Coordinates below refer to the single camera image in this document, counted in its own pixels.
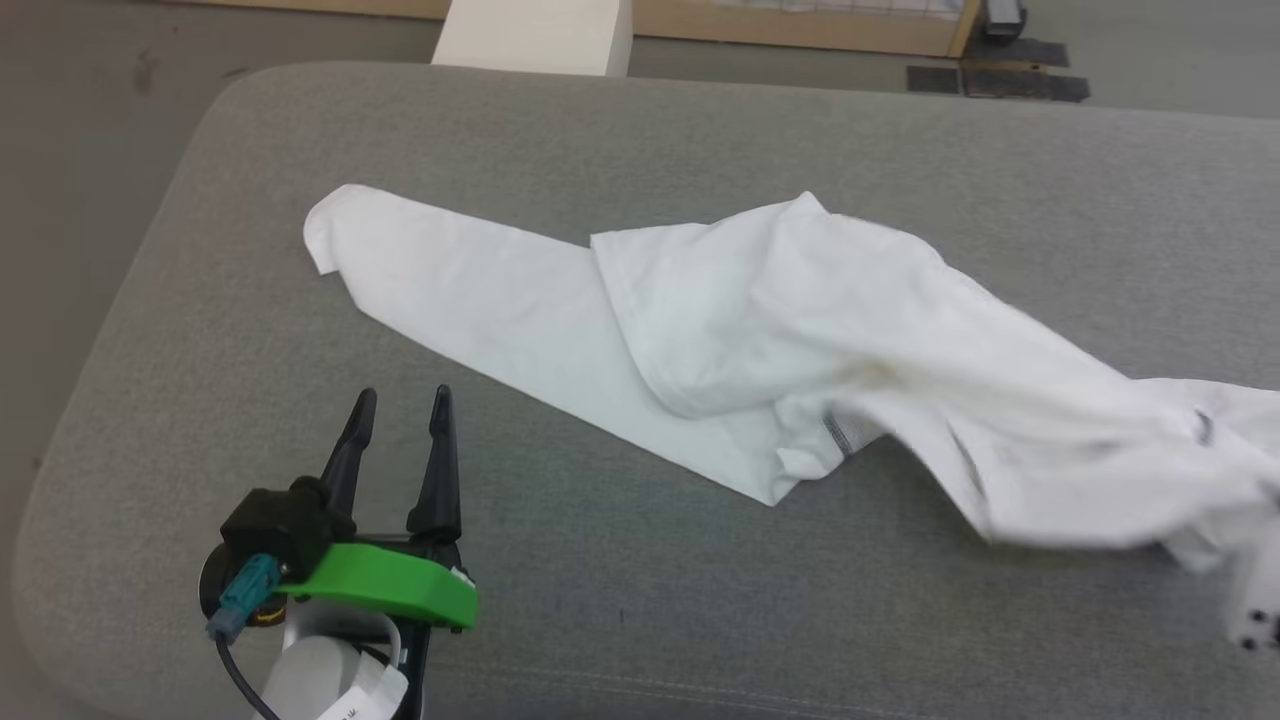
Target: teal connector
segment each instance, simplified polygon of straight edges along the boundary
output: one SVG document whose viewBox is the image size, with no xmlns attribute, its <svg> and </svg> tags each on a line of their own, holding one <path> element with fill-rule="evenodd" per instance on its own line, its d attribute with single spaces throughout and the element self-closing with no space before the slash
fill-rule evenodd
<svg viewBox="0 0 1280 720">
<path fill-rule="evenodd" d="M 227 644 L 236 642 L 253 611 L 266 602 L 279 584 L 280 566 L 274 557 L 264 552 L 250 557 L 218 598 L 220 607 L 205 625 L 209 639 L 221 637 Z"/>
</svg>

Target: gray tabletop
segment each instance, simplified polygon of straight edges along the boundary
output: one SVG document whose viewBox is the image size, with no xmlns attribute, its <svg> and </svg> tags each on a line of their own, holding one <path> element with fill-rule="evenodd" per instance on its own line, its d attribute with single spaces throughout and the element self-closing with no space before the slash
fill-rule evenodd
<svg viewBox="0 0 1280 720">
<path fill-rule="evenodd" d="M 479 628 L 442 717 L 1275 717 L 1221 575 L 989 547 L 879 441 L 778 507 L 362 316 L 302 245 L 340 183 L 585 245 L 813 191 L 900 227 L 1120 370 L 1280 387 L 1280 123 L 411 65 L 274 69 L 210 110 L 59 425 L 15 602 L 67 692 L 248 716 L 195 582 L 242 495 L 380 393 L 356 502 L 398 530 L 454 389 Z M 279 637 L 236 653 L 261 683 Z"/>
</svg>

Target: green bracket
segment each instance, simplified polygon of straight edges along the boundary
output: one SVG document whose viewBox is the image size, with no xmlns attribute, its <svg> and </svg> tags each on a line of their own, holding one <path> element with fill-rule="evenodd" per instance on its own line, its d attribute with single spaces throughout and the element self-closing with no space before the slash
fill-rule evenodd
<svg viewBox="0 0 1280 720">
<path fill-rule="evenodd" d="M 307 582 L 276 592 L 454 628 L 474 628 L 480 603 L 476 589 L 444 566 L 362 543 L 330 546 Z"/>
</svg>

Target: wooden board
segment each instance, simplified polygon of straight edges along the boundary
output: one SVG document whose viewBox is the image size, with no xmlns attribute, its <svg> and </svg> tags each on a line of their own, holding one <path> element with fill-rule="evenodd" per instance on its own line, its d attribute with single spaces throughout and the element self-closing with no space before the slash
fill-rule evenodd
<svg viewBox="0 0 1280 720">
<path fill-rule="evenodd" d="M 356 13 L 439 20 L 449 0 L 165 0 L 285 10 Z M 856 13 L 788 13 L 726 8 L 698 0 L 631 0 L 636 35 L 795 47 L 959 58 L 982 0 L 966 0 L 960 22 Z"/>
</svg>

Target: crumpled white fabric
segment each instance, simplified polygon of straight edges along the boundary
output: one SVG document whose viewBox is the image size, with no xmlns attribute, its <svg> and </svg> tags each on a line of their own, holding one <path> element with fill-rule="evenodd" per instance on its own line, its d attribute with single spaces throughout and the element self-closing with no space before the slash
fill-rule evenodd
<svg viewBox="0 0 1280 720">
<path fill-rule="evenodd" d="M 588 251 L 344 186 L 305 236 L 372 318 L 769 505 L 882 430 L 993 541 L 1196 564 L 1280 497 L 1280 393 L 1132 380 L 809 193 Z"/>
</svg>

